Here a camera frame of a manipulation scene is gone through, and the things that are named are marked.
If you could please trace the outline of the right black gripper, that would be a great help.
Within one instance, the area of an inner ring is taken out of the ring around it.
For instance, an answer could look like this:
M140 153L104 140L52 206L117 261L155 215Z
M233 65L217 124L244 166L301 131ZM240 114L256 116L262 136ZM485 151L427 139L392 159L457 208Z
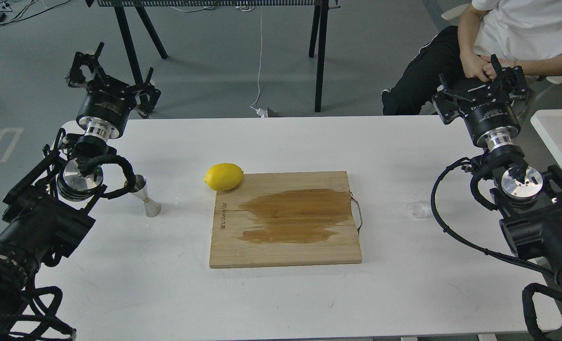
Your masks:
M502 66L495 54L491 55L491 66L496 78L490 90L482 90L473 102L473 97L464 91L452 90L445 74L439 74L440 85L432 96L432 104L444 125L463 117L473 145L488 147L488 141L497 134L514 138L521 131L512 100L524 100L529 95L529 86L522 67Z

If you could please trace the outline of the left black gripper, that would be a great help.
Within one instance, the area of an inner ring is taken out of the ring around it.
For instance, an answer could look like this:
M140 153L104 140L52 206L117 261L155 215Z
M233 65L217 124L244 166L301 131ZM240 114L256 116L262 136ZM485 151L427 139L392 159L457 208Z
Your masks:
M76 122L86 136L101 140L117 139L123 136L131 110L144 119L153 114L161 96L152 81L154 68L150 67L146 80L131 86L125 82L109 79L99 63L99 56L105 43L100 42L95 52L76 52L66 76L68 87L84 87L87 95L79 109ZM87 67L92 79L87 80L82 71Z

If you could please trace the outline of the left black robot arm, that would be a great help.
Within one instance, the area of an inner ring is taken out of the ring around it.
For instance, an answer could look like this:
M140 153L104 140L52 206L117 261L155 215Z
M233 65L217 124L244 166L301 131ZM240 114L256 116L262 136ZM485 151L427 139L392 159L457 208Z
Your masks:
M154 70L134 85L117 80L99 64L103 47L77 52L66 76L69 87L86 89L76 118L81 132L59 129L43 159L3 199L8 226L0 233L0 341L42 341L49 329L63 341L76 339L76 330L56 317L62 290L36 287L36 274L77 249L95 224L89 214L99 199L132 194L146 216L161 212L145 177L108 145L123 135L132 110L150 116L161 95L151 82Z

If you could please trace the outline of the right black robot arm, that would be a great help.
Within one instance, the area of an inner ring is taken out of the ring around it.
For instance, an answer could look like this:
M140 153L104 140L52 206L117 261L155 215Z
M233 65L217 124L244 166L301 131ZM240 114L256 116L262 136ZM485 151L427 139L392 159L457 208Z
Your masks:
M539 283L522 291L527 331L536 341L547 336L538 326L533 296L536 293L562 302L562 169L551 165L540 172L529 166L525 153L514 143L521 131L512 104L529 93L525 74L517 66L507 67L491 56L495 80L461 80L450 85L439 75L438 92L431 101L439 118L449 125L462 118L473 145L483 154L460 158L439 175L431 191L431 212L445 233L485 255L512 265L536 270L555 281L558 289ZM471 173L472 197L484 208L499 211L502 235L510 255L482 248L461 237L441 218L436 192L445 176L456 168Z

